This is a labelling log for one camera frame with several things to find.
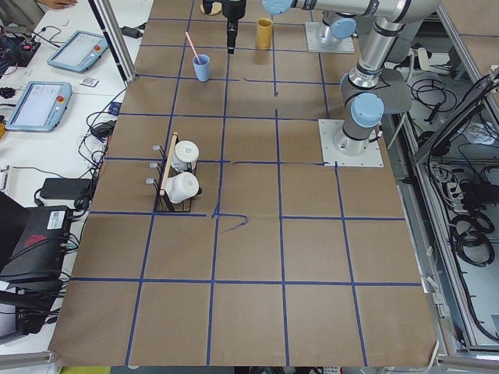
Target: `straw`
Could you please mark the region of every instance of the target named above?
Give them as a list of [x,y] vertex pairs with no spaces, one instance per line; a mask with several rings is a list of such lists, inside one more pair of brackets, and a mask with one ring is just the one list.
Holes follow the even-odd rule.
[[189,35],[188,31],[186,31],[186,36],[187,36],[187,40],[188,40],[188,42],[190,44],[190,47],[193,49],[194,55],[196,56],[197,63],[199,65],[201,65],[200,56],[197,55],[196,49],[194,47],[193,41],[191,41],[191,39],[190,39],[190,35]]

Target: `blue cup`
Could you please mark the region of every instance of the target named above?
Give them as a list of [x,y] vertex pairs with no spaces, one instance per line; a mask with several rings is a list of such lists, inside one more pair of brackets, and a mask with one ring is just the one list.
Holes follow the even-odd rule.
[[196,56],[193,57],[194,71],[196,72],[196,77],[201,82],[206,82],[210,79],[211,68],[210,68],[210,58],[206,55],[197,55],[200,60],[197,61]]

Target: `person's hand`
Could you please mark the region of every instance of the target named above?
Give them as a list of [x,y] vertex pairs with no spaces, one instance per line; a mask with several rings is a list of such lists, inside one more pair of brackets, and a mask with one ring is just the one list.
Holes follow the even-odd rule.
[[78,4],[78,0],[37,0],[52,9],[65,9]]

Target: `yellow cup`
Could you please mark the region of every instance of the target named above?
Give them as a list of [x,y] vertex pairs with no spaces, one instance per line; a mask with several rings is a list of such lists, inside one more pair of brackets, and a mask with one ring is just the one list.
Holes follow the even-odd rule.
[[270,18],[260,18],[257,22],[257,49],[271,49],[274,22]]

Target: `cup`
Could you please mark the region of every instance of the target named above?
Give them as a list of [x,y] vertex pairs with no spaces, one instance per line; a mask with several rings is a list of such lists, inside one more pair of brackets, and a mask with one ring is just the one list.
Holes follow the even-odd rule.
[[200,150],[189,140],[183,140],[175,145],[172,156],[172,168],[176,171],[192,171],[196,167]]
[[195,175],[182,173],[168,178],[165,190],[170,201],[176,204],[197,195],[200,190],[200,183]]
[[257,22],[257,49],[271,49],[274,22],[270,18],[260,18]]
[[211,67],[210,67],[210,57],[207,55],[197,55],[193,57],[194,71],[196,72],[196,77],[201,82],[206,82],[210,79]]

